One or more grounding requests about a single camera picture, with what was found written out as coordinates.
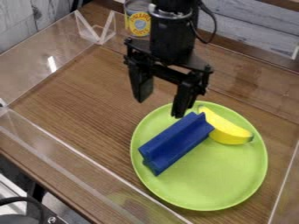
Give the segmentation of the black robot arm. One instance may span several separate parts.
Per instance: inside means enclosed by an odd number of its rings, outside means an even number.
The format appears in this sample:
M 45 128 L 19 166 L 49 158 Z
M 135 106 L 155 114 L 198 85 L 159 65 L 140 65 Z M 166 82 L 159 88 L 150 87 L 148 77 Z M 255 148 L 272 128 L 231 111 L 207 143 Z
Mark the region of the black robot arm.
M 155 87 L 155 78 L 178 86 L 171 116 L 182 118 L 204 95 L 214 69 L 195 52 L 199 12 L 208 8 L 202 0 L 152 0 L 150 39 L 127 38 L 124 63 L 134 97 L 143 102 Z

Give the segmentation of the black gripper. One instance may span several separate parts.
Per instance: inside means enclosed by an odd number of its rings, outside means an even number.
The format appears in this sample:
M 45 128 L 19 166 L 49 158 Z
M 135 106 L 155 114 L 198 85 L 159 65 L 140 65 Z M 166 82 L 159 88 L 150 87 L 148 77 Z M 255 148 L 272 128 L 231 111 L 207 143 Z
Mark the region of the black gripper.
M 198 95 L 206 93 L 212 73 L 210 65 L 195 55 L 195 39 L 208 44 L 196 32 L 199 9 L 214 17 L 204 5 L 150 5 L 150 39 L 127 38 L 124 63 L 134 97 L 143 102 L 154 92 L 154 77 L 176 84 L 178 92 L 172 102 L 175 118 L 184 116 Z

